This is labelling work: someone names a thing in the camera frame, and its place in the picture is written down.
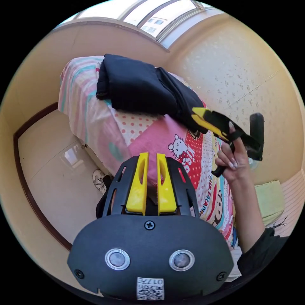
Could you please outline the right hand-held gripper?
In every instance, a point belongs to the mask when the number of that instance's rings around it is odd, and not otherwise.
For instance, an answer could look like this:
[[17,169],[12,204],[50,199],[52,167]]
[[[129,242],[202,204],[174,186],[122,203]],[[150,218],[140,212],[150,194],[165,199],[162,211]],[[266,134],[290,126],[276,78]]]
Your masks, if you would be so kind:
[[240,138],[250,159],[254,161],[263,160],[263,115],[261,113],[250,115],[250,133],[247,134],[236,123],[233,123],[235,132],[231,133],[229,129],[231,120],[221,113],[210,111],[204,107],[193,107],[192,111],[192,119],[197,125],[211,131],[214,136],[228,143],[233,153],[235,151],[233,141]]

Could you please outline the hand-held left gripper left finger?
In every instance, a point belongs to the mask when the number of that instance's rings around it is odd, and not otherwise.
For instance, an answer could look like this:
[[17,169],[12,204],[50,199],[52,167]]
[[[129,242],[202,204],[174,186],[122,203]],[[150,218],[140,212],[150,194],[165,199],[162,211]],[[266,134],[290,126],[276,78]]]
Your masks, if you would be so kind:
[[140,153],[126,203],[128,213],[145,213],[149,153]]

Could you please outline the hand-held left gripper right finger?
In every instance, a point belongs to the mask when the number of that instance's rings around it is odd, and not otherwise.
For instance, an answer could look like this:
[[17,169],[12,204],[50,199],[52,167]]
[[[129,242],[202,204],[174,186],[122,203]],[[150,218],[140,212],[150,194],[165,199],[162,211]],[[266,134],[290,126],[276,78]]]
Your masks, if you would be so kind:
[[177,209],[171,176],[165,154],[157,154],[157,200],[159,213],[174,213]]

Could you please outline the person's right hand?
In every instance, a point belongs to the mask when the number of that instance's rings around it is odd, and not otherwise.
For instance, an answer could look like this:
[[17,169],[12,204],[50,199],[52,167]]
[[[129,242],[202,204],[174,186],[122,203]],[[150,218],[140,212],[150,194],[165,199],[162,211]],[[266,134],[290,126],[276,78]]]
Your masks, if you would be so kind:
[[216,166],[225,167],[223,176],[231,188],[234,185],[241,185],[246,181],[251,181],[247,151],[241,138],[236,138],[233,141],[233,145],[235,147],[234,152],[232,152],[229,144],[222,144],[215,159]]

